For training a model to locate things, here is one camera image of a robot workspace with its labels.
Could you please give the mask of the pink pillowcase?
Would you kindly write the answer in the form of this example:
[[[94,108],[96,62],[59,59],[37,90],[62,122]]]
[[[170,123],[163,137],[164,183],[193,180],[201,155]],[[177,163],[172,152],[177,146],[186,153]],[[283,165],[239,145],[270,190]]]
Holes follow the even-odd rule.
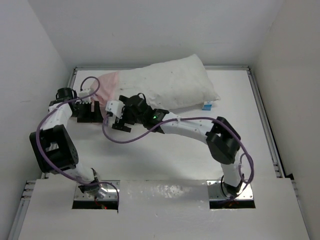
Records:
[[[115,71],[98,77],[100,87],[90,98],[92,101],[99,102],[99,107],[102,112],[105,110],[108,101],[117,100],[119,98],[119,73],[119,71]]]

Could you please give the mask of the white pillow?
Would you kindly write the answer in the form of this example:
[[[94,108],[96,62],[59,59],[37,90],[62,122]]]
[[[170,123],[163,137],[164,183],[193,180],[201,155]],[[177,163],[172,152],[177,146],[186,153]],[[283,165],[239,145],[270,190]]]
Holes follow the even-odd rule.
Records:
[[[143,93],[154,109],[175,110],[218,101],[212,81],[200,58],[182,59],[119,71],[119,93],[131,97]]]

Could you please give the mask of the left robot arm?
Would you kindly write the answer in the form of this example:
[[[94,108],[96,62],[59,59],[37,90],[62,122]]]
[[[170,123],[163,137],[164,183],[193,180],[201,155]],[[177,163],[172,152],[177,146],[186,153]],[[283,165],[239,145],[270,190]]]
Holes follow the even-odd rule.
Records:
[[[48,114],[29,140],[40,170],[54,175],[65,173],[77,182],[83,194],[97,197],[102,188],[98,174],[93,168],[79,162],[79,155],[67,132],[69,119],[78,123],[102,123],[103,117],[98,101],[91,101],[91,90],[60,88],[51,101]]]

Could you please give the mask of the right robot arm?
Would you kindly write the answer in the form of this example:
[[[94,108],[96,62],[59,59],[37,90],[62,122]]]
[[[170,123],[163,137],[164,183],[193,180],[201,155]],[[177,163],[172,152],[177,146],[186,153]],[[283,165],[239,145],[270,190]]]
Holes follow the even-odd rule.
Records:
[[[179,135],[206,144],[221,165],[226,196],[234,197],[240,191],[243,180],[236,156],[241,138],[225,118],[183,120],[168,110],[152,108],[139,95],[121,95],[118,100],[109,100],[105,109],[114,130],[129,133],[131,125],[140,124],[153,133]]]

